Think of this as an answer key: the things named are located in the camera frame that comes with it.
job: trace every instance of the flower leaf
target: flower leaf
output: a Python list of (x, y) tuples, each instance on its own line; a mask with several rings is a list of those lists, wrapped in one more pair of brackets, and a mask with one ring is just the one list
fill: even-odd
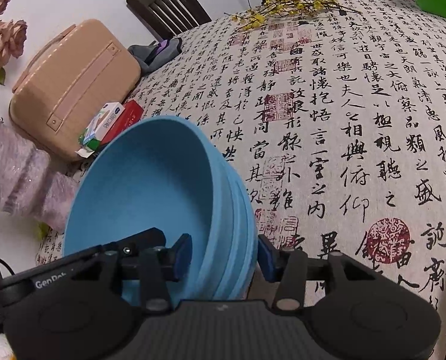
[(6, 70), (4, 68), (0, 68), (0, 85), (4, 85), (4, 81), (6, 79)]

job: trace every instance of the tablecloth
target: tablecloth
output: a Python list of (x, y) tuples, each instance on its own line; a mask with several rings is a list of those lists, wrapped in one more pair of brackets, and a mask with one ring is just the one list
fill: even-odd
[[(432, 359), (446, 359), (446, 19), (411, 0), (341, 3), (362, 14), (188, 31), (128, 98), (205, 132), (276, 247), (342, 251), (430, 302), (442, 318)], [(40, 263), (62, 239), (49, 235)], [(308, 284), (309, 303), (323, 294)]]

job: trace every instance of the wooden chair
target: wooden chair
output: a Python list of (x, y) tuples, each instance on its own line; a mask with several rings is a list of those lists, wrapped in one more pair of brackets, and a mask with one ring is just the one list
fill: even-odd
[(211, 21), (198, 0), (126, 0), (126, 3), (162, 39)]

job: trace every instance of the pink fabric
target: pink fabric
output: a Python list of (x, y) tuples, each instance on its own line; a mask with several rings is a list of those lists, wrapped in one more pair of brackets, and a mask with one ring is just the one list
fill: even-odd
[(0, 209), (64, 231), (78, 184), (51, 171), (49, 154), (0, 121)]

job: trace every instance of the blue bowl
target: blue bowl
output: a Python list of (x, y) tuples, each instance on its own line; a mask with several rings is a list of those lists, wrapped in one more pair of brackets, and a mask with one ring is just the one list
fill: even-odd
[(243, 207), (246, 210), (247, 222), (245, 229), (248, 240), (246, 242), (246, 252), (244, 254), (243, 263), (239, 267), (240, 275), (238, 276), (236, 283), (233, 284), (231, 292), (228, 295), (228, 299), (241, 299), (250, 285), (251, 278), (253, 277), (253, 273), (255, 272), (256, 268), (256, 260), (258, 255), (258, 229), (256, 227), (255, 214), (251, 208), (248, 193), (246, 192), (246, 187), (233, 168), (232, 172), (240, 187), (239, 190), (241, 200), (244, 202)]
[[(151, 227), (171, 246), (193, 238), (189, 273), (169, 283), (173, 304), (212, 299), (232, 247), (231, 186), (221, 154), (193, 124), (159, 116), (130, 127), (98, 156), (81, 183), (66, 226), (64, 255)], [(123, 297), (138, 304), (138, 286)]]
[(226, 269), (221, 278), (220, 284), (213, 296), (215, 300), (226, 300), (231, 293), (233, 286), (241, 274), (240, 268), (243, 266), (243, 261), (246, 254), (246, 244), (248, 243), (247, 230), (247, 213), (244, 206), (244, 200), (241, 198), (240, 187), (238, 180), (234, 178), (231, 166), (227, 164), (228, 179), (232, 184), (232, 199), (233, 199), (233, 213), (234, 213), (234, 227), (232, 248), (229, 252)]

